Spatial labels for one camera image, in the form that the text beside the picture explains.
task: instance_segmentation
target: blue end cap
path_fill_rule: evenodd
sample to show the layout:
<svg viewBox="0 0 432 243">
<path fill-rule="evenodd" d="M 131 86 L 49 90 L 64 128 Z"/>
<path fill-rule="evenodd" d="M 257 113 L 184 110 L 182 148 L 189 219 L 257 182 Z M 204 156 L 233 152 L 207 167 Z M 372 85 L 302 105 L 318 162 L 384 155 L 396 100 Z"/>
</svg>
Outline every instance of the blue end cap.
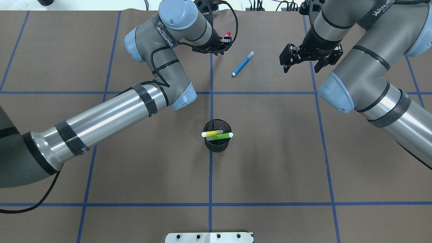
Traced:
<svg viewBox="0 0 432 243">
<path fill-rule="evenodd" d="M 318 95 L 344 114 L 348 114 L 354 109 L 353 99 L 335 73 L 328 75 L 318 90 Z"/>
<path fill-rule="evenodd" d="M 185 107 L 197 99 L 197 92 L 195 92 L 192 82 L 183 92 L 183 94 L 171 105 L 171 107 L 176 111 L 182 107 Z"/>
<path fill-rule="evenodd" d="M 138 52 L 137 43 L 135 42 L 135 32 L 137 31 L 137 27 L 135 27 L 129 34 L 124 37 L 124 46 L 126 47 L 127 52 L 138 62 L 145 62 L 145 60 L 141 57 Z"/>
<path fill-rule="evenodd" d="M 429 6 L 429 15 L 423 26 L 422 32 L 417 38 L 411 49 L 405 54 L 409 57 L 420 56 L 423 52 L 429 49 L 432 45 L 432 4 Z"/>
<path fill-rule="evenodd" d="M 198 8 L 191 0 L 163 0 L 159 17 L 171 29 L 186 29 L 198 18 Z"/>
</svg>

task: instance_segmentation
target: yellow highlighter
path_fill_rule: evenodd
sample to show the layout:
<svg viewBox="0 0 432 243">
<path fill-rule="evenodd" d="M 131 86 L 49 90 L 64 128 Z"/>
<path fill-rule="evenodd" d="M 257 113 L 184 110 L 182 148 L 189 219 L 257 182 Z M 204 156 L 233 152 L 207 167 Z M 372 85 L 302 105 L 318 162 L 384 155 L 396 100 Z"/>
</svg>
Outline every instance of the yellow highlighter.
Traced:
<svg viewBox="0 0 432 243">
<path fill-rule="evenodd" d="M 222 134 L 222 133 L 223 133 L 223 130 L 205 131 L 205 132 L 201 133 L 201 136 L 202 137 L 211 137 L 211 136 L 219 135 L 219 134 Z"/>
</svg>

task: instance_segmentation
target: black tape band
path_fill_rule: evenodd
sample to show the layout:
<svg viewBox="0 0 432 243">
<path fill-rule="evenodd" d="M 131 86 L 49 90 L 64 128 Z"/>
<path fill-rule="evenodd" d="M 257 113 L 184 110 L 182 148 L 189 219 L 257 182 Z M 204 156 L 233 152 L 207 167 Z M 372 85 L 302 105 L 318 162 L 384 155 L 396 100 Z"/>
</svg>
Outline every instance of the black tape band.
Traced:
<svg viewBox="0 0 432 243">
<path fill-rule="evenodd" d="M 324 11 L 321 10 L 321 15 L 323 16 L 324 21 L 329 24 L 331 27 L 337 28 L 337 29 L 349 29 L 351 27 L 353 27 L 354 25 L 351 26 L 339 26 L 339 25 L 335 25 L 333 24 L 330 20 L 328 20 L 328 18 L 324 15 Z"/>
<path fill-rule="evenodd" d="M 149 95 L 147 90 L 140 84 L 137 83 L 132 86 L 132 89 L 140 96 L 146 105 L 147 111 L 149 112 L 149 117 L 152 117 L 158 113 L 158 108 L 156 106 L 155 100 Z"/>
<path fill-rule="evenodd" d="M 373 51 L 371 51 L 365 47 L 362 47 L 360 45 L 355 45 L 353 47 L 353 49 L 356 49 L 356 50 L 359 50 L 359 51 L 362 51 L 362 52 L 368 54 L 372 58 L 376 59 L 379 63 L 381 63 L 385 67 L 385 69 L 387 69 L 387 71 L 390 70 L 390 65 L 388 64 L 388 62 L 386 62 L 386 60 L 384 60 L 384 58 L 380 57 L 380 55 L 376 54 L 375 52 L 373 52 Z"/>
<path fill-rule="evenodd" d="M 42 156 L 39 149 L 36 147 L 35 142 L 33 141 L 32 135 L 30 132 L 24 134 L 22 136 L 24 139 L 24 143 L 27 146 L 27 149 L 32 154 L 33 158 L 36 160 L 36 162 L 44 169 L 44 171 L 50 175 L 53 175 L 57 173 L 56 171 L 49 163 L 48 161 Z"/>
<path fill-rule="evenodd" d="M 162 69 L 164 69 L 164 68 L 166 68 L 166 67 L 169 67 L 169 66 L 171 66 L 172 64 L 174 64 L 174 63 L 178 63 L 178 62 L 180 62 L 178 59 L 175 59 L 175 60 L 172 60 L 172 61 L 170 61 L 170 62 L 167 62 L 167 63 L 165 63 L 164 65 L 162 65 L 162 66 L 156 68 L 155 70 L 153 70 L 152 74 L 154 75 L 156 72 L 159 72 L 160 70 L 162 70 Z"/>
<path fill-rule="evenodd" d="M 358 24 L 365 30 L 368 30 L 374 25 L 374 23 L 381 18 L 381 16 L 387 11 L 396 0 L 379 0 L 370 10 L 367 12 Z"/>
<path fill-rule="evenodd" d="M 66 121 L 54 125 L 69 150 L 75 155 L 85 154 L 90 149 L 83 143 Z"/>
<path fill-rule="evenodd" d="M 206 28 L 204 29 L 204 32 L 202 33 L 202 35 L 201 35 L 200 37 L 196 38 L 195 40 L 193 40 L 193 41 L 190 41 L 190 42 L 195 42 L 195 41 L 197 41 L 197 40 L 201 39 L 201 37 L 203 37 L 203 36 L 204 36 L 204 34 L 206 33 L 206 31 L 207 31 L 207 23 L 206 23 Z"/>
<path fill-rule="evenodd" d="M 384 128 L 401 118 L 410 107 L 411 98 L 406 93 L 402 92 L 402 90 L 400 90 L 400 93 L 401 97 L 391 111 L 376 120 L 368 120 L 368 122 L 375 127 Z"/>
<path fill-rule="evenodd" d="M 159 14 L 153 15 L 152 20 L 156 30 L 159 32 L 161 37 L 165 40 L 166 44 L 170 48 L 174 48 L 179 45 L 178 41 L 175 40 L 174 36 L 171 35 L 171 33 L 167 30 L 165 25 L 162 23 L 161 19 L 159 18 Z"/>
<path fill-rule="evenodd" d="M 379 98 L 377 100 L 375 100 L 370 106 L 368 106 L 368 107 L 366 107 L 366 108 L 364 108 L 362 110 L 359 110 L 357 112 L 358 113 L 362 113 L 362 112 L 366 112 L 366 111 L 372 109 L 372 107 L 376 106 L 387 95 L 389 89 L 390 89 L 390 83 L 387 81 L 387 86 L 385 87 L 384 91 L 379 96 Z"/>
<path fill-rule="evenodd" d="M 166 106 L 168 107 L 169 106 L 169 100 L 168 100 L 168 96 L 165 93 L 165 90 L 163 89 L 162 85 L 157 84 L 157 86 L 162 91 L 163 97 L 165 98 Z"/>
<path fill-rule="evenodd" d="M 15 127 L 2 129 L 0 130 L 0 139 L 14 134 L 19 134 L 18 129 Z"/>
</svg>

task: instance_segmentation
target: green highlighter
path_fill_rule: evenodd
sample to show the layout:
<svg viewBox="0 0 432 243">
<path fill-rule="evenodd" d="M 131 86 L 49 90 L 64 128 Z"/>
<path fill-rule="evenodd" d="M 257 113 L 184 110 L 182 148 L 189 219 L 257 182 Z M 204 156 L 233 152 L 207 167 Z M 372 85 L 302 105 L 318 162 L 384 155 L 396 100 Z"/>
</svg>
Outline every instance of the green highlighter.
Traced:
<svg viewBox="0 0 432 243">
<path fill-rule="evenodd" d="M 234 136 L 234 134 L 232 132 L 229 132 L 229 133 L 214 135 L 211 137 L 206 137 L 206 140 L 207 141 L 213 141 L 213 140 L 218 140 L 218 139 L 232 138 L 233 136 Z"/>
</svg>

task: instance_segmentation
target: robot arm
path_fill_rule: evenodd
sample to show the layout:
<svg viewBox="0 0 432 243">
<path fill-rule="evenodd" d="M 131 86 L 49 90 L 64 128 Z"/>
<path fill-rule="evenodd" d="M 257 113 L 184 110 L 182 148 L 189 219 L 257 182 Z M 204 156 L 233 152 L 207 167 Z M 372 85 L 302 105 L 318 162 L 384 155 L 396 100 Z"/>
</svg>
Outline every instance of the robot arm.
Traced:
<svg viewBox="0 0 432 243">
<path fill-rule="evenodd" d="M 432 5 L 394 2 L 327 0 L 321 13 L 314 13 L 302 45 L 288 44 L 280 60 L 285 71 L 306 60 L 318 60 L 315 72 L 334 65 L 337 58 L 332 55 L 341 55 L 339 42 L 358 22 L 367 30 L 365 35 L 330 73 L 319 96 L 342 113 L 356 110 L 432 169 L 432 115 L 384 79 L 403 55 L 417 56 L 431 46 Z"/>
<path fill-rule="evenodd" d="M 153 80 L 43 132 L 21 135 L 0 107 L 0 188 L 45 179 L 59 172 L 67 160 L 159 110 L 167 106 L 178 110 L 193 102 L 197 94 L 172 48 L 186 39 L 196 51 L 223 54 L 234 41 L 219 37 L 197 5 L 191 0 L 162 1 L 152 19 L 125 37 L 127 51 L 135 60 L 147 62 Z"/>
</svg>

